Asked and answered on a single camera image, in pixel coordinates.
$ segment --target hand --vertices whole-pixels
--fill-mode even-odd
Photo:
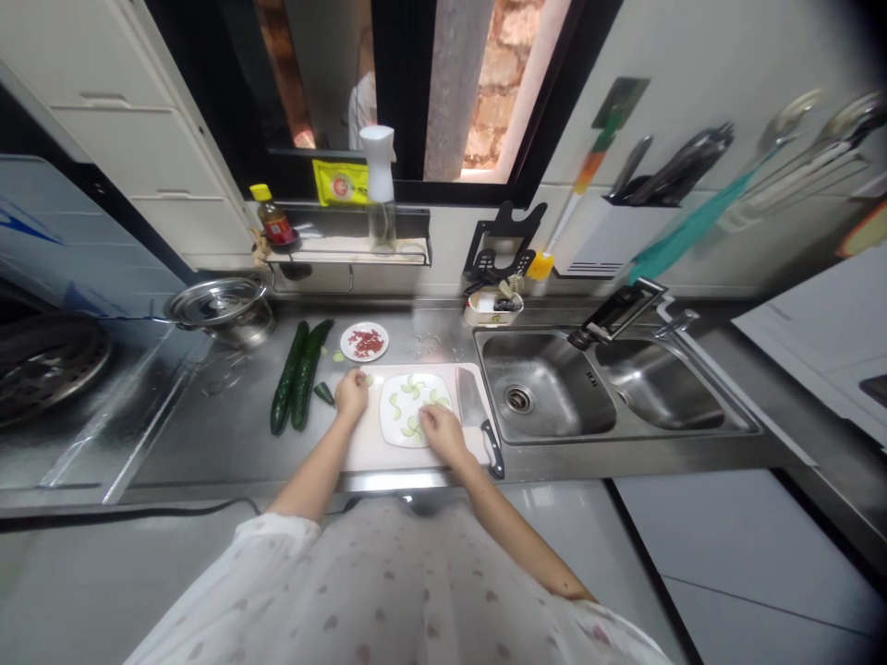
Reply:
[[[366,410],[370,399],[370,387],[366,378],[367,375],[359,369],[350,369],[335,387],[335,410],[340,416],[350,418],[355,423]]]
[[[423,406],[419,410],[419,423],[431,449],[454,470],[465,460],[474,459],[465,445],[462,423],[448,408]]]

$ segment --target soy sauce bottle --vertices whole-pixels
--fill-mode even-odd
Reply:
[[[267,185],[252,185],[252,197],[259,203],[259,219],[271,243],[271,250],[278,254],[288,254],[302,246],[298,232],[293,230],[283,212],[271,198]]]

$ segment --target cucumber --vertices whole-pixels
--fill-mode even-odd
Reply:
[[[286,412],[289,410],[289,401],[295,385],[293,379],[296,378],[296,367],[307,341],[308,324],[302,321],[296,328],[293,345],[289,347],[289,355],[286,357],[284,370],[280,373],[280,381],[277,382],[277,390],[274,391],[274,399],[271,402],[271,433],[274,436],[280,436],[286,426]]]
[[[314,394],[320,397],[329,406],[335,406],[335,399],[333,399],[333,394],[330,393],[330,387],[323,381],[314,386]]]
[[[311,331],[308,341],[305,343],[305,353],[298,361],[296,386],[293,389],[292,405],[289,408],[290,422],[296,431],[305,429],[305,424],[308,422],[308,401],[311,398],[311,388],[314,385],[314,370],[317,368],[321,346],[326,341],[326,335],[334,323],[334,320],[327,319]]]

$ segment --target window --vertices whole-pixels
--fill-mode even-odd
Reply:
[[[622,0],[148,0],[238,185],[395,128],[395,196],[527,206]]]

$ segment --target faucet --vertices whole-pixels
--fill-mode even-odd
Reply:
[[[587,351],[594,342],[610,343],[666,291],[666,286],[639,277],[634,284],[623,286],[610,296],[566,339],[580,351]]]
[[[658,331],[654,332],[653,337],[656,339],[665,339],[673,333],[682,333],[690,327],[690,323],[698,318],[699,314],[695,311],[692,309],[685,309],[668,323],[663,325]]]

